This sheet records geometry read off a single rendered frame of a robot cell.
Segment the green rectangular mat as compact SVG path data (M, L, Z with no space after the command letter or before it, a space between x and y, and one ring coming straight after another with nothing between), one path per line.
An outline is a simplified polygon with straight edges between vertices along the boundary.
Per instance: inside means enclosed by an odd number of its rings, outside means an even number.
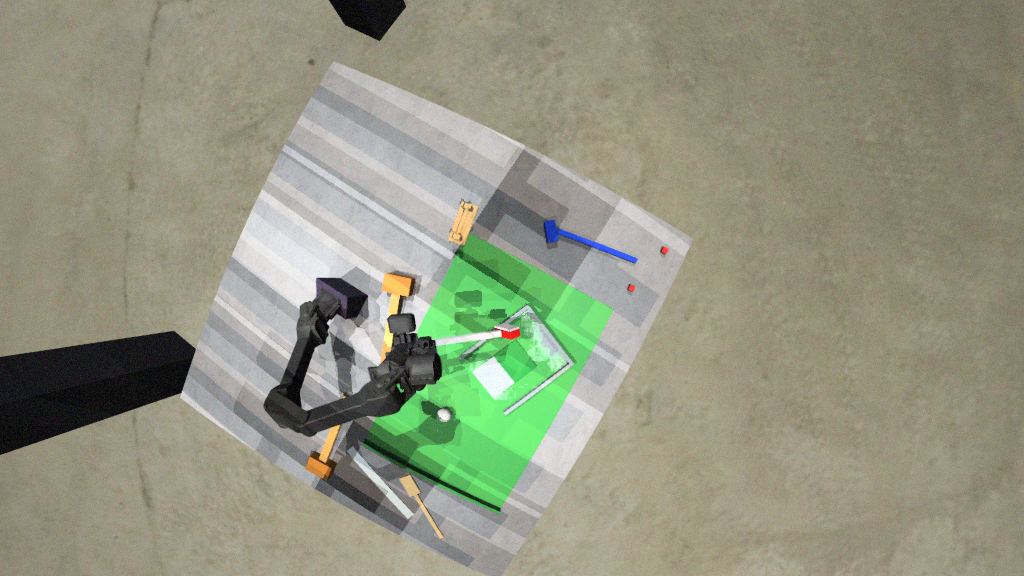
M406 463L501 509L526 468L545 433L571 390L613 308L534 268L490 243L468 234L418 331L432 339L495 329L529 305L573 362L570 368L506 416L503 411L556 372L557 360L540 354L526 310L515 318L520 335L530 337L534 361L542 365L494 398L473 373L519 337L494 338L494 348L472 349L477 341L436 346L442 378L426 385L398 413L375 418L366 441ZM524 332L523 332L524 331ZM531 348L534 347L534 348ZM480 363L480 361L483 361ZM541 375L543 370L543 375ZM543 379L543 380L538 380ZM515 393L511 387L515 387ZM521 393L521 388L528 388ZM437 412L452 417L440 422Z

